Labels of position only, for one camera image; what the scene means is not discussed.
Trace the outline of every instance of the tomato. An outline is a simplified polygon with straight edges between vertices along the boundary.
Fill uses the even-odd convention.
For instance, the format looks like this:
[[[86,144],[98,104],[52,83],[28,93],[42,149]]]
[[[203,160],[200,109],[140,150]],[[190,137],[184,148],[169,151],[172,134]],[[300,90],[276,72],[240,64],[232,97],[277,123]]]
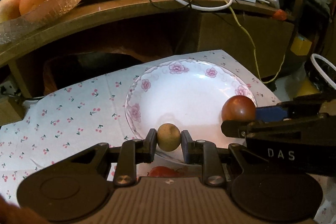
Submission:
[[[255,112],[255,105],[250,98],[243,95],[236,95],[228,99],[223,105],[222,120],[254,120]]]
[[[150,170],[147,176],[156,178],[176,178],[180,177],[180,173],[165,166],[157,166]]]

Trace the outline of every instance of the pink flower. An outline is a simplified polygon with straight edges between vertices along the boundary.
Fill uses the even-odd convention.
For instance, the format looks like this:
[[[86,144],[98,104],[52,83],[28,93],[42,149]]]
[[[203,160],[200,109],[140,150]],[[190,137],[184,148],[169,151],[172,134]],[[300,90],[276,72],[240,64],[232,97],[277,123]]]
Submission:
[[[128,109],[128,112],[134,121],[141,122],[141,113],[139,104],[135,104],[134,106],[130,107]]]
[[[182,72],[188,72],[189,69],[182,65],[180,62],[176,61],[174,64],[169,65],[170,73],[174,74],[181,74]]]
[[[236,90],[235,90],[236,95],[244,95],[247,96],[249,94],[249,90],[244,87],[243,85],[240,85]]]
[[[207,69],[207,72],[205,73],[205,75],[210,78],[215,78],[217,75],[217,70],[215,70],[215,68]]]
[[[151,83],[149,82],[148,79],[144,79],[144,80],[142,80],[141,88],[142,88],[145,92],[147,92],[147,90],[151,88]]]

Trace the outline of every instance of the floral plate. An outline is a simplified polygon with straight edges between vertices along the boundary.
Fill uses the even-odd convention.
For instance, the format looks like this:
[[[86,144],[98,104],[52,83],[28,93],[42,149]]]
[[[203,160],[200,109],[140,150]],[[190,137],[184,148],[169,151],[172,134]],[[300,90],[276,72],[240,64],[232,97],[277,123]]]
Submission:
[[[150,68],[134,81],[125,113],[138,138],[144,139],[150,128],[172,123],[180,131],[188,130],[193,140],[227,148],[243,141],[221,132],[221,109],[234,95],[245,95],[257,105],[247,85],[229,70],[205,61],[174,60]],[[181,146],[173,152],[156,151],[170,161],[184,162]]]

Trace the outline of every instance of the hand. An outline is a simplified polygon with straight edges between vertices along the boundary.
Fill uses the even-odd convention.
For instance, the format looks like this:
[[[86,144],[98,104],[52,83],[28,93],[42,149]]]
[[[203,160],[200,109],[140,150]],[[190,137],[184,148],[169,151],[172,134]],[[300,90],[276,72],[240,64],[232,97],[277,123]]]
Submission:
[[[8,204],[0,196],[0,224],[50,224],[29,208]]]

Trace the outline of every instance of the cherry print tablecloth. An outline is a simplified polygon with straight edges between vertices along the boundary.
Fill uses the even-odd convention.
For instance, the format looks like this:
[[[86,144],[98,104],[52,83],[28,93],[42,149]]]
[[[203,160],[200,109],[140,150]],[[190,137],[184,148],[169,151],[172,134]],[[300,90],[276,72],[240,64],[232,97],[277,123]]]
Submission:
[[[222,50],[171,56],[101,75],[51,93],[31,105],[23,121],[0,129],[0,194],[17,203],[17,187],[31,173],[96,143],[120,146],[135,138],[125,117],[130,86],[148,68],[175,59],[198,59],[223,66],[248,85],[258,106],[279,102],[253,74]],[[156,165],[169,166],[169,162],[156,157],[151,166],[138,166],[138,175],[145,175]],[[114,168],[115,165],[109,180],[113,179]]]

